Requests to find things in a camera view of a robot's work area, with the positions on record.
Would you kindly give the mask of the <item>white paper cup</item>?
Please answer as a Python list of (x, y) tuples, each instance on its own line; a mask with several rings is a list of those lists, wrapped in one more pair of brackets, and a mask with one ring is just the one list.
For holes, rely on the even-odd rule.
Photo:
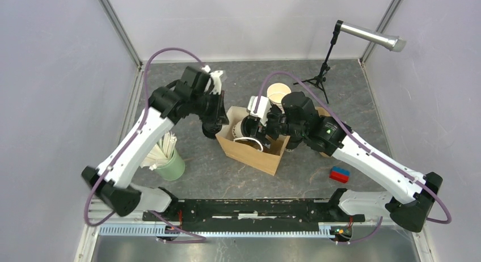
[(232, 136), (233, 136), (233, 141), (238, 140), (239, 138), (244, 137), (243, 133), (243, 121), (238, 121), (231, 130)]

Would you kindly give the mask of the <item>black sleeved paper cup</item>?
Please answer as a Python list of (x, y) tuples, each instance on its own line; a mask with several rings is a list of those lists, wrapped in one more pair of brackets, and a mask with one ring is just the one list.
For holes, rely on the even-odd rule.
[(292, 151), (296, 149), (299, 146), (299, 144), (301, 144), (302, 142), (303, 142), (302, 138), (290, 137), (287, 145), (285, 146), (285, 150)]

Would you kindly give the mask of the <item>brown paper bag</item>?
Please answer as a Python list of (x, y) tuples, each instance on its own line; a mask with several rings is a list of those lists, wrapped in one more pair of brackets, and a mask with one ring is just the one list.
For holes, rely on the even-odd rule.
[(245, 107), (230, 107), (227, 111), (230, 123), (222, 127), (221, 131), (216, 134), (216, 139), (227, 157), (267, 174), (275, 175), (290, 138), (287, 136), (279, 136), (276, 140), (268, 138), (271, 146), (270, 148), (265, 147), (262, 151), (256, 141), (235, 141), (233, 128), (240, 124), (247, 115)]

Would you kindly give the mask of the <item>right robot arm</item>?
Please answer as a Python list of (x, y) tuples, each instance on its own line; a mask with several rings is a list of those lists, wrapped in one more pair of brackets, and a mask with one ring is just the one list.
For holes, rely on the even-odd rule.
[(334, 221), (370, 213), (389, 217), (398, 226), (419, 233), (429, 220), (442, 177), (435, 172), (414, 171), (388, 157), (339, 118), (319, 114), (303, 92), (284, 96), (281, 108), (263, 96), (251, 114), (260, 116), (270, 137), (283, 135), (304, 142), (312, 150), (361, 171), (384, 188), (383, 192), (344, 191), (339, 200), (327, 207)]

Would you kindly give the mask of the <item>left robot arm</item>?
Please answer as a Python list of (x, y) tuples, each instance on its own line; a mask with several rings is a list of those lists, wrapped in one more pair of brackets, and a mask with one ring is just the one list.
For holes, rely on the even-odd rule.
[(87, 166), (82, 178), (120, 217), (135, 210), (155, 210), (165, 221), (178, 215), (178, 205), (159, 188), (132, 184), (133, 175), (161, 137), (181, 119), (196, 115), (204, 136), (214, 139), (229, 119), (224, 107), (223, 70), (188, 66), (180, 79), (152, 92), (147, 109), (114, 152), (97, 167)]

